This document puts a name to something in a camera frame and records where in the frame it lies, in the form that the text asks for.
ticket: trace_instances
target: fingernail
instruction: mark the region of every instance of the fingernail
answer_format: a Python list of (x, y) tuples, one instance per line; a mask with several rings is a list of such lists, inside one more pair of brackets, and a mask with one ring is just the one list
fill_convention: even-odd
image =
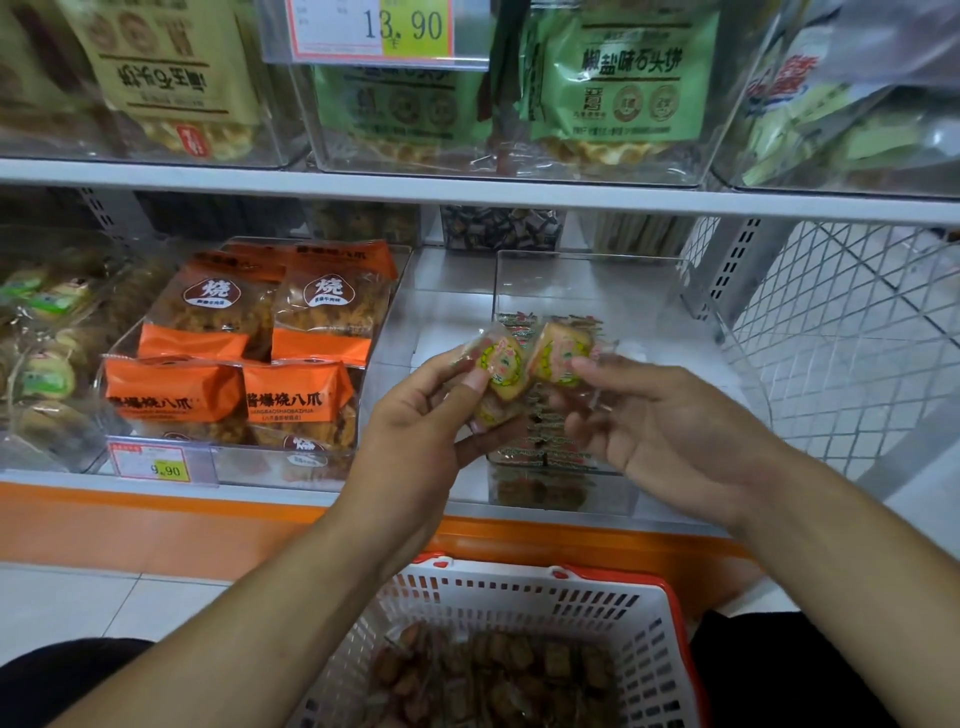
[(483, 392), (487, 389), (487, 382), (490, 381), (490, 372), (486, 369), (471, 369), (469, 374), (464, 377), (461, 384), (465, 384), (472, 390)]
[(585, 356), (574, 356), (570, 360), (570, 368), (582, 375), (588, 375), (597, 371), (597, 363)]

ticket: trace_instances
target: orange package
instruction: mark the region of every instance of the orange package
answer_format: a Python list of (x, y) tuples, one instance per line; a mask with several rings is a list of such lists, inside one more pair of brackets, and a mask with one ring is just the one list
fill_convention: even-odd
[(291, 263), (293, 259), (328, 263), (342, 263), (357, 268), (367, 268), (387, 280), (399, 278), (394, 254), (386, 240), (371, 240), (367, 243), (302, 243), (300, 245), (260, 245), (249, 241), (228, 241), (224, 246), (230, 253), (248, 255), (258, 260)]
[(230, 253), (194, 255), (147, 312), (137, 355), (266, 359), (282, 279), (282, 265)]
[(366, 366), (390, 305), (391, 284), (367, 269), (319, 259), (287, 268), (274, 302), (274, 361)]
[(354, 390), (343, 364), (248, 364), (243, 375), (257, 444), (327, 451), (355, 444)]
[(250, 441), (243, 378), (222, 364), (185, 358), (104, 361), (107, 400), (145, 437), (228, 445)]

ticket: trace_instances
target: tiled floor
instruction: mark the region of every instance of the tiled floor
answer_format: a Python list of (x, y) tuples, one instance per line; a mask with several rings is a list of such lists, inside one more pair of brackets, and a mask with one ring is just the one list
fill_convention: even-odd
[(81, 637), (159, 640), (226, 582), (0, 562), (0, 665)]

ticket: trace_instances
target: shopping basket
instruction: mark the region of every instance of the shopping basket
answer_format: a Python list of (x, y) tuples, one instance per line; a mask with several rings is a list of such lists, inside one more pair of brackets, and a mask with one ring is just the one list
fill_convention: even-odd
[(603, 643), (616, 669), (619, 725), (707, 728), (680, 603), (662, 579), (579, 567), (524, 567), (421, 556), (357, 620), (287, 728), (357, 728), (372, 659), (388, 631), (426, 621)]

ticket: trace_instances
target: price tag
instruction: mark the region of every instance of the price tag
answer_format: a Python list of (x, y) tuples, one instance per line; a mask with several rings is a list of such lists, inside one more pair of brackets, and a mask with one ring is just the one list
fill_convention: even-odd
[(186, 467), (183, 448), (133, 443), (110, 443), (109, 447), (113, 468), (122, 477), (190, 482), (190, 471)]
[(453, 0), (286, 0), (298, 61), (455, 65)]

